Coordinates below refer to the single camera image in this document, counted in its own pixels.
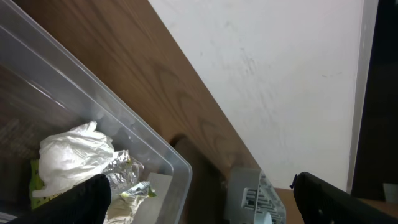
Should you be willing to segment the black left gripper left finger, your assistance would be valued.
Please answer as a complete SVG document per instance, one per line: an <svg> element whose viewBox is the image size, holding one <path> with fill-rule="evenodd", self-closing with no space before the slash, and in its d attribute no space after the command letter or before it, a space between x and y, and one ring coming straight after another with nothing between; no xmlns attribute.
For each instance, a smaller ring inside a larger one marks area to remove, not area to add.
<svg viewBox="0 0 398 224"><path fill-rule="evenodd" d="M103 224L111 188L98 174L8 224Z"/></svg>

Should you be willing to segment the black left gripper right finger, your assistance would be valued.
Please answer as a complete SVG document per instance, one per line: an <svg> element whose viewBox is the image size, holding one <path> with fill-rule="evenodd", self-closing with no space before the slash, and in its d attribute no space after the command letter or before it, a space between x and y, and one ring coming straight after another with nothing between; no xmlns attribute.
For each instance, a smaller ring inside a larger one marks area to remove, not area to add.
<svg viewBox="0 0 398 224"><path fill-rule="evenodd" d="M397 219L308 173L295 175L290 188L305 224L397 224Z"/></svg>

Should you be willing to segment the white tissue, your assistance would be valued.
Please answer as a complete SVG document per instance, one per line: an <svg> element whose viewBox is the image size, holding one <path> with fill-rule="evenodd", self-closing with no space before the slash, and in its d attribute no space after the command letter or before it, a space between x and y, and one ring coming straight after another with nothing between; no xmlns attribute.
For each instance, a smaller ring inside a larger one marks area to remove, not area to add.
<svg viewBox="0 0 398 224"><path fill-rule="evenodd" d="M44 186L33 197L62 194L86 181L114 159L112 139L90 121L40 142L38 173Z"/></svg>

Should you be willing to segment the light blue bowl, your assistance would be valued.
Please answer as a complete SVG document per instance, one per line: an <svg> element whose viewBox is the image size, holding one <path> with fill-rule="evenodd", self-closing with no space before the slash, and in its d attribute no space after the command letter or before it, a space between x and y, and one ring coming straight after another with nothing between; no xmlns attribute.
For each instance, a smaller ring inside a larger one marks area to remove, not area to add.
<svg viewBox="0 0 398 224"><path fill-rule="evenodd" d="M269 212L256 213L254 224L272 224L272 217Z"/></svg>

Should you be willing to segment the yellow green snack wrapper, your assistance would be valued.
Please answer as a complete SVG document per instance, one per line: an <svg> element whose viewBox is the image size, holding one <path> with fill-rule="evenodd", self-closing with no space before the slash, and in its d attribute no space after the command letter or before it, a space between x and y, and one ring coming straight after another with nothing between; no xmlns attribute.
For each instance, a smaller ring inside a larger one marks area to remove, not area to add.
<svg viewBox="0 0 398 224"><path fill-rule="evenodd" d="M114 160L103 170L103 174L108 178L112 198L115 196L122 197L156 197L156 193L152 190L149 181L139 182L140 175L144 171L144 166L135 158L129 155L127 150L114 153ZM29 196L31 210L35 210L41 205L49 202L60 194L45 197L34 197L33 191L41 190L44 186L43 181L39 177L39 160L31 160L31 179L29 183Z"/></svg>

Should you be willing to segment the white paper napkin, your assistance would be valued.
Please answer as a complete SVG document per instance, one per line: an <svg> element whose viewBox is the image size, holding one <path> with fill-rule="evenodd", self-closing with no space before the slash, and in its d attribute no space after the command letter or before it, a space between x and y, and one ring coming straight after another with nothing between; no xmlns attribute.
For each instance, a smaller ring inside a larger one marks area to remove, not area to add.
<svg viewBox="0 0 398 224"><path fill-rule="evenodd" d="M147 196L136 195L125 197L122 195L114 199L106 212L104 224L131 224L140 204Z"/></svg>

